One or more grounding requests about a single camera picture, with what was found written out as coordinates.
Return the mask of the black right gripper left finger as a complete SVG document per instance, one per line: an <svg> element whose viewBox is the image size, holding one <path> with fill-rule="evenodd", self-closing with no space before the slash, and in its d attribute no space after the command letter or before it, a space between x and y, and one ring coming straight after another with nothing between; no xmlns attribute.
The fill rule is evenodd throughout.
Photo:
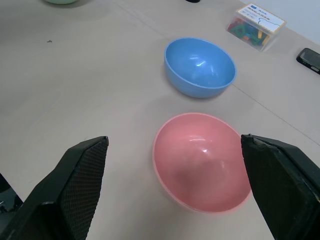
<svg viewBox="0 0 320 240"><path fill-rule="evenodd" d="M17 211L0 214L0 240L86 240L108 146L100 136L69 148Z"/></svg>

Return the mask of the green plastic bowl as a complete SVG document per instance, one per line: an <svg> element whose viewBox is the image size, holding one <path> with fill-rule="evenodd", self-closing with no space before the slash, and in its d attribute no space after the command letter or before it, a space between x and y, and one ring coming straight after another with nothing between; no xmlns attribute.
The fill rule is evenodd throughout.
<svg viewBox="0 0 320 240"><path fill-rule="evenodd" d="M69 5L77 2L78 0L44 0L44 1L54 5Z"/></svg>

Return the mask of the pink plastic bowl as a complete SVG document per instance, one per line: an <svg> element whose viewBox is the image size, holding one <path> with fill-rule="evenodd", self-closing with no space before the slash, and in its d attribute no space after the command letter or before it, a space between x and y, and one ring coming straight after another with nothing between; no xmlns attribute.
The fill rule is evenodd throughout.
<svg viewBox="0 0 320 240"><path fill-rule="evenodd" d="M209 114L188 112L167 120L152 146L159 183L186 209L227 213L251 195L240 135Z"/></svg>

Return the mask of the black phone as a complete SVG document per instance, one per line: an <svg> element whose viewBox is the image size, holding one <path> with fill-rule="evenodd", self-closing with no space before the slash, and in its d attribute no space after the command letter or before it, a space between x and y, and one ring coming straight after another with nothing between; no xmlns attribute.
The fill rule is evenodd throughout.
<svg viewBox="0 0 320 240"><path fill-rule="evenodd" d="M320 53L306 47L297 55L296 61L320 75Z"/></svg>

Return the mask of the clear box of colourful pieces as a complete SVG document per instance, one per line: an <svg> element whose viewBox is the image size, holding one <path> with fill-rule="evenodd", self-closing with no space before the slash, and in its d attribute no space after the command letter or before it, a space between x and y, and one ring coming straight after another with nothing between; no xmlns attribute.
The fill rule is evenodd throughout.
<svg viewBox="0 0 320 240"><path fill-rule="evenodd" d="M286 24L284 19L251 2L235 11L226 30L263 52Z"/></svg>

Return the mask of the blue plastic bowl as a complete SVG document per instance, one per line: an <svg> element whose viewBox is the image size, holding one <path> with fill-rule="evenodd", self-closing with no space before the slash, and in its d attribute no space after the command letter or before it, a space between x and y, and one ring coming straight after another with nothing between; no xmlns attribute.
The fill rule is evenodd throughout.
<svg viewBox="0 0 320 240"><path fill-rule="evenodd" d="M178 38L167 45L164 70L173 87L198 99L220 95L237 76L236 65L226 51L194 37Z"/></svg>

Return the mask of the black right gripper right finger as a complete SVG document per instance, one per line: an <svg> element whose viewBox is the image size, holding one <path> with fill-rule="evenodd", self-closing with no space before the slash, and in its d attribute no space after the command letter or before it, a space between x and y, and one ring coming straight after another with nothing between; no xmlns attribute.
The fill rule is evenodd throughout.
<svg viewBox="0 0 320 240"><path fill-rule="evenodd" d="M241 135L251 190L274 240L320 240L320 168L297 146Z"/></svg>

